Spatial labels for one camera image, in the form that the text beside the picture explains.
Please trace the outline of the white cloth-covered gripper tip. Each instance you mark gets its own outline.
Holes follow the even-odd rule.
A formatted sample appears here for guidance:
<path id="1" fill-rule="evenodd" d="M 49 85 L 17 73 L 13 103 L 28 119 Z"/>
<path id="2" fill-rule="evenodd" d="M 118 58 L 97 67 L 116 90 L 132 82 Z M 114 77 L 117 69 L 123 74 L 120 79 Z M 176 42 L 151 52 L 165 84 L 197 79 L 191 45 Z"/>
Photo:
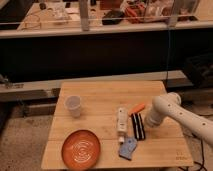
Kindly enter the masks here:
<path id="1" fill-rule="evenodd" d="M 163 122 L 164 116 L 157 112 L 154 108 L 151 108 L 148 114 L 145 116 L 145 123 L 149 127 L 157 127 Z"/>

